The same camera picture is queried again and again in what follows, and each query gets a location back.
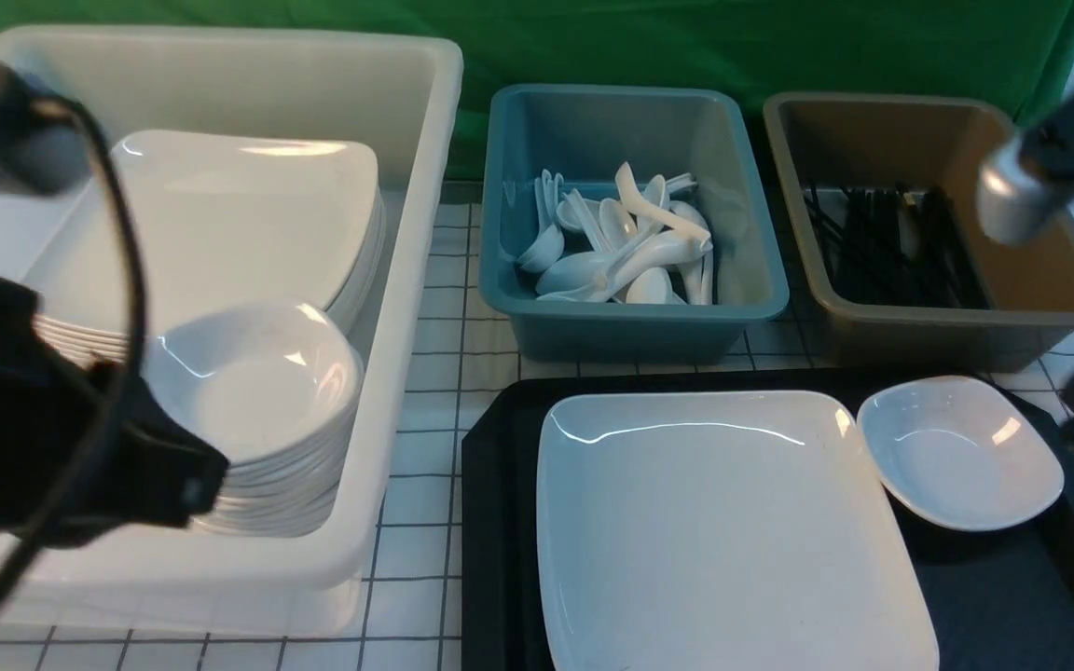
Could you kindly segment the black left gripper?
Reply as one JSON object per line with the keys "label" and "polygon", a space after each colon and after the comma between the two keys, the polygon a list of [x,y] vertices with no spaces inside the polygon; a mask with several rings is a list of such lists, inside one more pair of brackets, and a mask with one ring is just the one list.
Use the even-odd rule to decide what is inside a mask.
{"label": "black left gripper", "polygon": [[[0,533],[16,536],[119,370],[112,361],[81,368],[60,355],[34,329],[38,303],[33,290],[0,277]],[[213,510],[227,467],[220,450],[171,420],[141,383],[111,454],[48,544],[86,545],[126,526],[184,529]]]}

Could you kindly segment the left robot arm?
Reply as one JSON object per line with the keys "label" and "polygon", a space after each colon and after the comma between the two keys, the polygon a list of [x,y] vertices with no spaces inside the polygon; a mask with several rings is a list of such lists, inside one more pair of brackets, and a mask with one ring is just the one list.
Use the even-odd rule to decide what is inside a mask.
{"label": "left robot arm", "polygon": [[131,205],[90,112],[27,84],[0,62],[0,191],[55,196],[53,169],[21,161],[27,142],[60,127],[84,142],[90,191],[107,203],[124,267],[124,353],[76,364],[38,333],[41,293],[0,276],[0,534],[24,538],[82,446],[93,446],[85,479],[41,536],[43,548],[79,548],[126,526],[184,529],[211,512],[227,460],[178,428],[141,378],[150,307]]}

